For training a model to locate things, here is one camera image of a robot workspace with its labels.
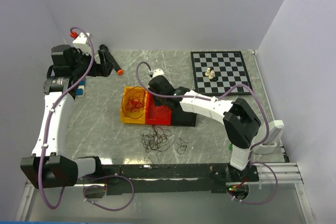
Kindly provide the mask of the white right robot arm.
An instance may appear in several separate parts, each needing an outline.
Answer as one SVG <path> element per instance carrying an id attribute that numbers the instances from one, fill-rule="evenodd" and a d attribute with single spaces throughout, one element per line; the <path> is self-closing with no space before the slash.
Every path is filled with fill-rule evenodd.
<path id="1" fill-rule="evenodd" d="M 183 112 L 199 114 L 221 123 L 233 145 L 229 175 L 235 181 L 241 181 L 247 176 L 251 143 L 261 122 L 246 100 L 220 100 L 188 88 L 174 88 L 163 75 L 149 81 L 149 90 L 160 103 L 172 110 L 181 109 Z"/>

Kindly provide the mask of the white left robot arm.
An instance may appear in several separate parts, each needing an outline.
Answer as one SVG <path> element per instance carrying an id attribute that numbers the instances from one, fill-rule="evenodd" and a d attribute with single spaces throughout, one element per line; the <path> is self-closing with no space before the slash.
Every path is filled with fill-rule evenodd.
<path id="1" fill-rule="evenodd" d="M 70 88 L 88 70 L 91 77 L 108 77 L 114 65 L 108 60 L 109 49 L 100 45 L 100 63 L 79 48 L 58 45 L 52 48 L 53 64 L 44 83 L 45 110 L 36 145 L 30 157 L 22 158 L 20 168 L 38 188 L 73 186 L 81 177 L 92 183 L 103 179 L 101 161 L 97 156 L 81 157 L 75 161 L 66 157 L 65 137 L 68 118 L 75 101 L 76 88 Z"/>

